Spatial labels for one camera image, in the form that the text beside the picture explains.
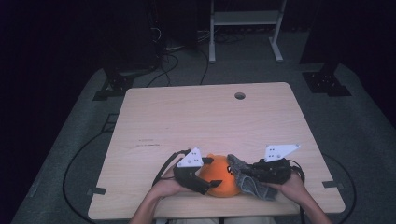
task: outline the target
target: table top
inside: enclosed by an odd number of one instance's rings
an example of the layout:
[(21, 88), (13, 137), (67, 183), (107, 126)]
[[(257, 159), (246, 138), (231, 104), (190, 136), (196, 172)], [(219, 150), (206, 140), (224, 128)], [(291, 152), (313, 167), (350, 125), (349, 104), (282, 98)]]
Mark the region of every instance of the table top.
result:
[[(89, 217), (130, 218), (166, 160), (199, 147), (203, 156), (234, 154), (253, 163), (266, 145), (300, 144), (287, 156), (305, 172), (305, 185), (326, 213), (345, 204), (332, 181), (304, 115), (287, 83), (253, 83), (130, 89), (122, 104)], [(274, 202), (239, 194), (216, 198), (184, 192), (161, 200), (155, 217), (250, 217), (298, 214), (282, 194)]]

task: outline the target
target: black strap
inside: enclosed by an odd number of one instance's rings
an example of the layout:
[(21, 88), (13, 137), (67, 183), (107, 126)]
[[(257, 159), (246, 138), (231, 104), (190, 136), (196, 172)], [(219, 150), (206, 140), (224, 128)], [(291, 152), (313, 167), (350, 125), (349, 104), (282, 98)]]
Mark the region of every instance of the black strap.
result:
[(157, 176), (155, 176), (155, 179), (152, 182), (152, 186), (154, 186), (161, 179), (161, 176), (163, 175), (163, 172), (165, 172), (165, 169), (169, 166), (171, 161), (173, 161), (179, 154), (184, 154), (185, 156), (187, 156), (187, 154), (189, 154), (190, 152), (191, 152), (190, 149), (181, 150), (179, 152), (175, 152), (171, 157), (169, 157), (169, 159), (165, 162), (165, 164), (161, 168), (160, 172), (158, 172)]

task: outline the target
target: orange object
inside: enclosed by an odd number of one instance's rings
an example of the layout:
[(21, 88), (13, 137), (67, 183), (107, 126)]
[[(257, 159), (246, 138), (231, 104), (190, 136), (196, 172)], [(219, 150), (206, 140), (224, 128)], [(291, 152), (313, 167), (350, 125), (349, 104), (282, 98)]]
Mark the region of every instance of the orange object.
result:
[(220, 155), (207, 155), (213, 161), (210, 164), (204, 164), (201, 168), (199, 177), (203, 180), (210, 182), (211, 180), (222, 180), (221, 184), (216, 188), (211, 188), (207, 193), (215, 197), (232, 197), (240, 192), (236, 186), (235, 176), (230, 169), (226, 156)]

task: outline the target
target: hole in table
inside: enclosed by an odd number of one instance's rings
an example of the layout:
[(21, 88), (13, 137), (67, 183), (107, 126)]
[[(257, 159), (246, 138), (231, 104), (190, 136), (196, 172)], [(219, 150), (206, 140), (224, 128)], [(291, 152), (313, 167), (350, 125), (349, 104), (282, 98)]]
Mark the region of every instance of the hole in table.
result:
[(243, 100), (243, 99), (245, 99), (245, 97), (246, 97), (246, 95), (244, 93), (242, 93), (242, 92), (237, 92), (235, 94), (235, 98), (238, 99), (238, 100)]

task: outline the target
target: dark wall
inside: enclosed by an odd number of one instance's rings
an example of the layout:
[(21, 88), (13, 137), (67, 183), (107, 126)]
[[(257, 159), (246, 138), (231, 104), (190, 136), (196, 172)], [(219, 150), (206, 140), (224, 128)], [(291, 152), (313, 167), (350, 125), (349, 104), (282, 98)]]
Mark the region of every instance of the dark wall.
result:
[(321, 0), (301, 59), (302, 63), (337, 60), (348, 66), (394, 127), (395, 10), (390, 0)]
[(0, 222), (8, 223), (99, 64), (82, 3), (0, 4)]

